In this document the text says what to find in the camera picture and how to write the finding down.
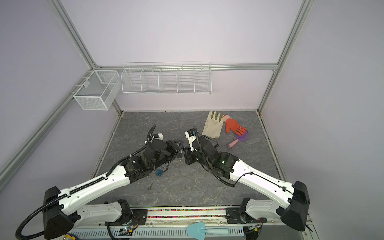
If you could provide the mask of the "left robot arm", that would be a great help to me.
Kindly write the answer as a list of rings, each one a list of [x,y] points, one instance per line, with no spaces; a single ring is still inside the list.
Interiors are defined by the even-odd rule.
[[[153,133],[155,128],[150,128],[147,140],[139,150],[115,162],[108,172],[67,189],[52,187],[46,190],[43,205],[18,226],[16,239],[57,238],[80,222],[81,216],[77,211],[90,201],[145,178],[164,164],[170,164],[182,150],[183,141],[164,141],[161,134]],[[43,214],[44,230],[24,235],[24,227],[39,213]]]

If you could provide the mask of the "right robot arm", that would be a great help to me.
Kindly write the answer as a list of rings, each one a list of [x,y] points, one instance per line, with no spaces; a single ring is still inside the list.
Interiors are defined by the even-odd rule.
[[[255,214],[255,200],[244,199],[241,213],[252,219],[279,217],[288,227],[303,232],[307,226],[310,197],[307,186],[278,180],[269,176],[238,157],[219,152],[210,139],[200,136],[196,129],[185,132],[189,146],[184,149],[185,162],[190,165],[199,163],[203,169],[229,187],[243,184],[273,201],[271,207],[262,214]]]

